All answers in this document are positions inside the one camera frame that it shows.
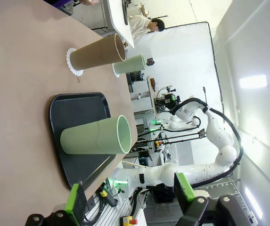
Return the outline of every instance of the brown paper tube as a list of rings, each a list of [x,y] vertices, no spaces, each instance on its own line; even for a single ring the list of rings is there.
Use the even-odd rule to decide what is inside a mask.
[[[70,61],[75,70],[83,70],[125,60],[125,50],[116,33],[71,53]]]

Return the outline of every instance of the white table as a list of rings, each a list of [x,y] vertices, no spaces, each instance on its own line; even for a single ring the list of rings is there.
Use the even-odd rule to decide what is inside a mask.
[[[147,226],[143,209],[139,209],[136,217],[133,219],[138,220],[137,226]]]
[[[134,48],[134,40],[131,35],[131,29],[129,25],[125,25],[121,0],[103,0],[104,13],[106,20],[110,20],[111,23],[107,24],[107,27],[113,27],[113,29],[124,39],[126,42]]]

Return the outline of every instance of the black plastic tray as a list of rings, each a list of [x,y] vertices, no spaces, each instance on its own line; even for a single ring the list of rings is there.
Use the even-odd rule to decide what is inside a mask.
[[[84,189],[102,173],[115,158],[109,154],[67,154],[60,145],[60,135],[66,128],[110,118],[102,93],[59,94],[50,103],[49,121],[56,156],[69,189],[82,183]]]

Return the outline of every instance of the white backdrop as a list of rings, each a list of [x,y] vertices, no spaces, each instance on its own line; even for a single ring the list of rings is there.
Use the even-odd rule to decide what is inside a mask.
[[[154,59],[155,64],[147,66],[142,72],[145,74],[144,78],[155,78],[159,89],[173,84],[177,90],[175,94],[182,100],[191,95],[205,100],[205,86],[208,104],[221,111],[220,89],[207,23],[189,24],[146,34],[135,43],[135,49],[129,49],[128,57],[141,53],[146,59]],[[146,81],[135,82],[133,89],[134,93],[147,91]],[[132,103],[135,112],[151,109],[149,98],[134,100]],[[206,128],[207,117],[201,111],[199,117],[202,120],[200,128]],[[218,150],[206,138],[191,141],[191,146],[195,164],[214,162]]]

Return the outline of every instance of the light green cup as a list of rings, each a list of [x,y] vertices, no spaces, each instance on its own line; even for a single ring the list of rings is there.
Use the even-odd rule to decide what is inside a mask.
[[[67,154],[127,154],[131,130],[123,115],[65,129],[60,136]]]
[[[116,74],[137,72],[146,69],[146,62],[143,54],[133,56],[125,61],[114,63],[113,70]]]

